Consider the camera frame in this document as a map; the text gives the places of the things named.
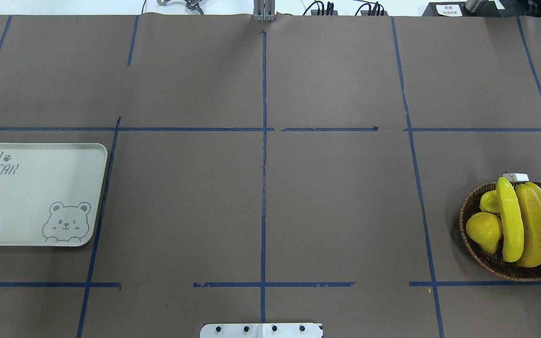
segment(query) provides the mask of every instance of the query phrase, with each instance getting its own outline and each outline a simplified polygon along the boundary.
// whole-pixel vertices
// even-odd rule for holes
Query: white tray
[[[0,143],[0,246],[87,243],[107,159],[99,143]]]

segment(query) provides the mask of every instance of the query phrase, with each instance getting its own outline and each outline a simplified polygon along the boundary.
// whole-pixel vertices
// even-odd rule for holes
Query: fruit basket
[[[541,188],[541,182],[534,183]],[[475,243],[467,235],[464,226],[466,225],[466,221],[468,221],[473,214],[481,211],[479,209],[481,196],[487,191],[495,189],[496,183],[483,184],[470,192],[464,199],[462,206],[460,206],[459,231],[464,246],[481,266],[496,276],[516,282],[541,281],[541,265],[535,268],[515,267],[512,263],[502,260],[502,241],[498,244],[498,251],[495,254],[487,254],[479,247],[479,244]]]

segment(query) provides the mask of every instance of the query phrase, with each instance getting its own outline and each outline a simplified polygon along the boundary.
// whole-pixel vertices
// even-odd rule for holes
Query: white background
[[[337,0],[339,15],[354,15],[362,2]],[[302,15],[312,0],[276,0],[280,13]],[[389,15],[421,16],[428,0],[380,0]],[[141,13],[143,0],[0,0],[0,15],[136,15]],[[498,0],[496,6],[502,8]],[[203,0],[201,8],[207,15],[231,15],[254,12],[253,0]],[[145,12],[167,15],[196,14],[185,9],[184,0],[172,0],[159,6],[156,0],[146,1]]]

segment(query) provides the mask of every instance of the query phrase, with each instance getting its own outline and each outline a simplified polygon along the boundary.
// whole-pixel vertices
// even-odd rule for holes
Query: bear face
[[[83,202],[77,206],[64,206],[55,202],[49,207],[49,219],[43,225],[45,241],[81,242],[89,232],[87,214],[91,205]]]

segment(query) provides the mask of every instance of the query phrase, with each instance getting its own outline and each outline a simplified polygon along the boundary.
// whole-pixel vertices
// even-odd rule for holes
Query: lemon
[[[483,251],[495,254],[502,237],[502,222],[494,214],[478,212],[466,222],[466,233]]]
[[[496,190],[488,191],[481,196],[481,202],[479,202],[479,209],[484,212],[491,212],[492,214],[500,214],[500,209],[498,209],[498,198],[496,196]]]

